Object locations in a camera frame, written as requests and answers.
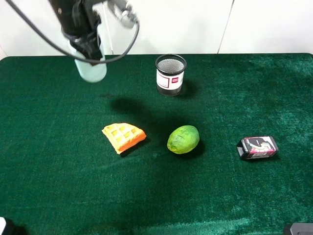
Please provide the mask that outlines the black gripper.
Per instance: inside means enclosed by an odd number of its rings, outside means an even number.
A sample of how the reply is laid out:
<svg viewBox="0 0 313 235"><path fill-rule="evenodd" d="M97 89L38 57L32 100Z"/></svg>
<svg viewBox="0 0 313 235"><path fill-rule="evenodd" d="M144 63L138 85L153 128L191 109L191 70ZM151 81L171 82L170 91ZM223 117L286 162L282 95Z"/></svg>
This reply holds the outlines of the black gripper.
<svg viewBox="0 0 313 235"><path fill-rule="evenodd" d="M99 25L100 23L94 25L63 23L62 33L69 40L70 45L86 59L99 61L103 58L100 50L101 39L97 31Z"/></svg>

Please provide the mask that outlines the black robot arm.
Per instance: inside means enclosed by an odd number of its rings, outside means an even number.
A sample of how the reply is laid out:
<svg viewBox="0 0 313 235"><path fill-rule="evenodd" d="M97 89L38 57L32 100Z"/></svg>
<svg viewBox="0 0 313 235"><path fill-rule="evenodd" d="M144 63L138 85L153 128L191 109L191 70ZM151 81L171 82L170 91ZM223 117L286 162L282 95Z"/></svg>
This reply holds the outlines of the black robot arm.
<svg viewBox="0 0 313 235"><path fill-rule="evenodd" d="M86 59L99 61L103 55L100 50L101 39L98 26L99 14L91 6L86 7L85 0L51 0L62 29L62 34L69 44Z"/></svg>

